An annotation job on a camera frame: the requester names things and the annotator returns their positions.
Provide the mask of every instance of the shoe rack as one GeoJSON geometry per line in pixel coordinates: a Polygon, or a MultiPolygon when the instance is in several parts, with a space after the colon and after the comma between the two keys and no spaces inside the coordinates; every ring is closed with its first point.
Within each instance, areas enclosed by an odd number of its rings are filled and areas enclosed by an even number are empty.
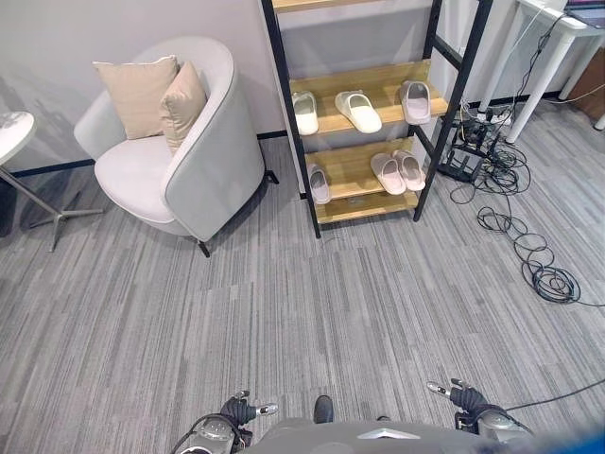
{"type": "Polygon", "coordinates": [[[279,26],[280,14],[374,1],[377,0],[260,0],[283,96],[290,143],[298,158],[309,213],[317,238],[321,236],[320,226],[322,224],[347,219],[412,209],[414,210],[414,220],[420,219],[493,3],[493,0],[477,0],[475,19],[463,57],[437,35],[442,0],[433,0],[424,41],[423,58],[420,61],[330,74],[319,78],[290,78],[279,26]],[[428,81],[433,49],[439,51],[458,70],[458,77],[449,102],[441,97],[437,89],[428,81]],[[435,145],[428,139],[422,126],[410,125],[407,128],[407,137],[394,141],[327,149],[315,153],[305,152],[303,140],[296,125],[292,93],[309,91],[314,94],[320,124],[317,134],[330,134],[354,130],[354,126],[338,112],[334,104],[335,96],[343,91],[363,90],[378,112],[383,127],[405,122],[399,96],[399,89],[405,80],[421,80],[429,86],[431,114],[433,117],[442,117],[441,129],[435,145]],[[418,137],[426,149],[430,161],[426,171],[425,188],[420,196],[411,191],[399,196],[392,196],[375,178],[370,167],[370,159],[379,152],[391,153],[396,149],[411,150],[415,137],[418,137]],[[324,205],[313,203],[306,172],[306,166],[310,163],[319,164],[326,173],[332,194],[332,201],[329,203],[324,205]]]}

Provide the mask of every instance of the desk leg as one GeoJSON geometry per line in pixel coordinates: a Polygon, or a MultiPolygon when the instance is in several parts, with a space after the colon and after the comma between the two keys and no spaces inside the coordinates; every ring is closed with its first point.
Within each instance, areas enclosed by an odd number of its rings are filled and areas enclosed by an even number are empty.
{"type": "Polygon", "coordinates": [[[538,101],[540,101],[542,95],[545,93],[546,87],[550,83],[550,80],[552,80],[553,76],[557,72],[557,69],[559,69],[559,66],[561,65],[563,58],[567,54],[569,47],[574,41],[574,38],[574,35],[572,35],[571,33],[563,33],[559,38],[557,47],[553,51],[553,54],[550,57],[550,61],[548,61],[546,68],[544,69],[543,73],[540,75],[540,78],[536,82],[536,86],[533,89],[533,93],[527,100],[523,111],[521,111],[519,116],[515,119],[515,122],[513,123],[512,128],[510,129],[509,135],[507,137],[507,143],[512,144],[515,140],[517,140],[517,137],[519,137],[521,130],[526,125],[527,121],[529,120],[529,117],[533,113],[533,110],[538,105],[538,101]]]}
{"type": "Polygon", "coordinates": [[[574,72],[571,73],[571,76],[569,76],[569,79],[567,80],[567,82],[565,83],[563,88],[561,89],[561,94],[559,95],[559,99],[567,99],[567,97],[569,96],[569,93],[573,90],[573,88],[578,83],[579,78],[581,78],[582,74],[584,74],[584,70],[586,69],[586,66],[588,66],[588,63],[590,63],[590,60],[593,58],[595,53],[598,51],[598,49],[603,44],[603,40],[605,40],[605,34],[595,36],[588,43],[588,45],[584,49],[584,53],[582,54],[582,56],[579,58],[578,62],[574,66],[574,72]]]}
{"type": "Polygon", "coordinates": [[[500,57],[498,57],[495,67],[493,68],[490,83],[488,83],[488,87],[485,89],[485,94],[483,95],[483,99],[479,105],[480,112],[485,112],[488,110],[490,101],[492,101],[493,92],[495,92],[495,87],[497,87],[498,82],[502,77],[502,73],[504,72],[504,68],[507,65],[507,61],[509,60],[510,50],[514,46],[514,42],[516,41],[519,30],[521,29],[521,25],[523,24],[523,16],[524,13],[521,11],[521,7],[517,5],[517,11],[514,13],[514,19],[510,25],[509,34],[507,35],[507,39],[504,41],[504,47],[500,49],[500,57]]]}
{"type": "Polygon", "coordinates": [[[601,116],[595,123],[595,129],[598,131],[605,130],[605,115],[601,116]]]}

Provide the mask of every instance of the white seat cushion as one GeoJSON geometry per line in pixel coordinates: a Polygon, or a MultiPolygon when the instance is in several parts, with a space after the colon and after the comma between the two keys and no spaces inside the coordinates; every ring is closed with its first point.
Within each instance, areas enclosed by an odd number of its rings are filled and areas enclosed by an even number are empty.
{"type": "Polygon", "coordinates": [[[108,150],[95,164],[105,193],[137,218],[168,223],[174,220],[161,198],[161,182],[172,153],[163,135],[126,140],[108,150]]]}

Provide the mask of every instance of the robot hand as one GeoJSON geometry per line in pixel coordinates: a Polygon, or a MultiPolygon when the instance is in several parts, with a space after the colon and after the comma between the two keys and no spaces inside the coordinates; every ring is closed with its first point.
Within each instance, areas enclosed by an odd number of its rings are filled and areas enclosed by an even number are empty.
{"type": "Polygon", "coordinates": [[[451,381],[454,386],[450,391],[433,381],[426,383],[426,386],[429,391],[448,398],[454,405],[462,408],[462,413],[456,413],[457,429],[500,442],[531,433],[502,407],[488,403],[482,393],[465,381],[458,378],[452,378],[451,381]]]}

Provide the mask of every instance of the white round tabletop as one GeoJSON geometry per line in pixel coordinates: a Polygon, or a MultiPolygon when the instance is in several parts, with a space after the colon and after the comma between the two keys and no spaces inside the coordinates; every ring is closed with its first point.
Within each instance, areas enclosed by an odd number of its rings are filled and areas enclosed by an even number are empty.
{"type": "Polygon", "coordinates": [[[35,131],[36,120],[31,113],[0,113],[0,166],[26,145],[35,131]]]}

